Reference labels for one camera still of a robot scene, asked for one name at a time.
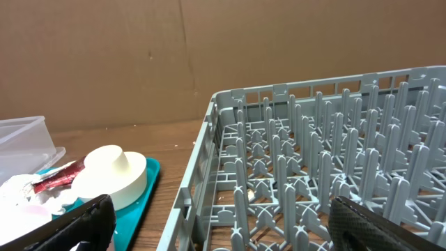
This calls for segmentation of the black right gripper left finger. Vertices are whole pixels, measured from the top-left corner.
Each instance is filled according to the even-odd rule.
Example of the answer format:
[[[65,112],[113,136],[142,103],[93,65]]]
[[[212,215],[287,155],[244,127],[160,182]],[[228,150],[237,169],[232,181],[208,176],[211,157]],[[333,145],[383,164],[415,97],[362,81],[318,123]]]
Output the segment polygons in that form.
[[[110,195],[100,195],[55,220],[1,246],[2,250],[106,251],[116,227]]]

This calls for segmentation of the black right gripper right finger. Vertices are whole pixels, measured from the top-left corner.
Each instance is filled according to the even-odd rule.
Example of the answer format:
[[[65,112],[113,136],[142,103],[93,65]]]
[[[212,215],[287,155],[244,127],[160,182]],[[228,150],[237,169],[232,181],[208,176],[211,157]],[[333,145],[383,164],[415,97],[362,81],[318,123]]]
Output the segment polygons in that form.
[[[328,230],[336,251],[445,251],[343,196],[331,202]]]

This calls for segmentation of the red snack wrapper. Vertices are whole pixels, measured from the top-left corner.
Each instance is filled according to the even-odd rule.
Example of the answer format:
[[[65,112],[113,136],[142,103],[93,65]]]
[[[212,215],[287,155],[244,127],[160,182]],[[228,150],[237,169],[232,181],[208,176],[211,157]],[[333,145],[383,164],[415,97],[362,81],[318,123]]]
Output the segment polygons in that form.
[[[40,176],[40,179],[32,183],[35,194],[64,185],[70,185],[76,176],[85,168],[83,157],[71,162],[66,167],[59,167]]]

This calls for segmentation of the large pink plate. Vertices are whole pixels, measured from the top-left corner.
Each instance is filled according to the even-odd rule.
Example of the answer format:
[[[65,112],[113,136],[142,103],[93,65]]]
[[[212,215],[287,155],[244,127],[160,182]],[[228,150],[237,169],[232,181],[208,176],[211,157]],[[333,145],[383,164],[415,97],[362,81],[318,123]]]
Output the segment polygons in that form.
[[[52,220],[52,214],[40,205],[1,208],[1,245],[9,243]]]

